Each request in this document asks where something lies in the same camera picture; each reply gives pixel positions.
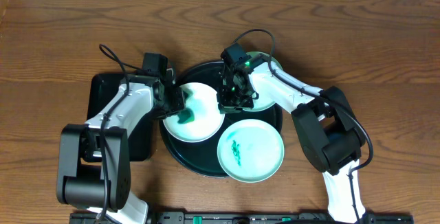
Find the mint green plate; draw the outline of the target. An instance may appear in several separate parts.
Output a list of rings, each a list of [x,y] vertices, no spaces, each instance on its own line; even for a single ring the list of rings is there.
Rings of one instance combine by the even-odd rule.
[[[219,138],[217,158],[226,174],[240,182],[257,183],[280,168],[285,147],[280,133],[262,120],[230,125]]]
[[[254,57],[258,54],[264,54],[266,56],[269,56],[269,54],[266,54],[265,52],[247,52],[247,55],[251,57]],[[279,68],[283,69],[281,64],[274,57],[272,57],[272,61],[274,61]],[[253,99],[253,104],[254,107],[252,109],[244,108],[244,110],[249,112],[264,111],[272,107],[276,103],[269,97],[259,95],[258,99]]]

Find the white plate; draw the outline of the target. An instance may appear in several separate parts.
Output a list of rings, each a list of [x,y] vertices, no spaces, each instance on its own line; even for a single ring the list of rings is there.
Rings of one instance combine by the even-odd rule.
[[[191,109],[195,120],[187,124],[178,124],[178,117],[172,115],[163,124],[166,130],[176,139],[188,142],[202,142],[212,137],[223,124],[225,115],[218,109],[217,91],[209,85],[190,82],[180,86],[182,91],[192,94]]]

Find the mint green plate front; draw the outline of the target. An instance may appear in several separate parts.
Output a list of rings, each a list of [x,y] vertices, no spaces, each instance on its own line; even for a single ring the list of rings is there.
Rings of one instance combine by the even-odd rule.
[[[262,120],[230,125],[219,138],[217,158],[226,174],[240,182],[257,183],[280,168],[285,147],[280,133]]]

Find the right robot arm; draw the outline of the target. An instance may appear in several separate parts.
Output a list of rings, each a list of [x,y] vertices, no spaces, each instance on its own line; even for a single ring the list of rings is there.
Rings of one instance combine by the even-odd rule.
[[[299,81],[263,54],[225,59],[219,108],[238,112],[266,97],[290,112],[309,163],[323,174],[328,212],[339,223],[361,223],[366,209],[360,198],[361,148],[371,140],[343,92],[323,90]]]

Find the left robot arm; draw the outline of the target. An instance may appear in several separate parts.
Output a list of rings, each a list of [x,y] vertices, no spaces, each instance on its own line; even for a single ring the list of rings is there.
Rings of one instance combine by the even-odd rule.
[[[96,213],[97,223],[145,223],[149,206],[131,191],[129,137],[144,116],[164,119],[184,109],[184,98],[161,77],[121,79],[101,111],[61,131],[58,201]]]

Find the green scouring sponge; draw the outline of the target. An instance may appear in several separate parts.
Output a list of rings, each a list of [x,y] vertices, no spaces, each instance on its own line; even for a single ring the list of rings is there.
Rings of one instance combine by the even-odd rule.
[[[195,114],[194,111],[191,109],[191,97],[192,94],[188,93],[186,91],[183,91],[184,94],[184,105],[185,107],[178,112],[177,117],[178,117],[178,124],[187,124],[190,122],[193,122],[195,120]]]

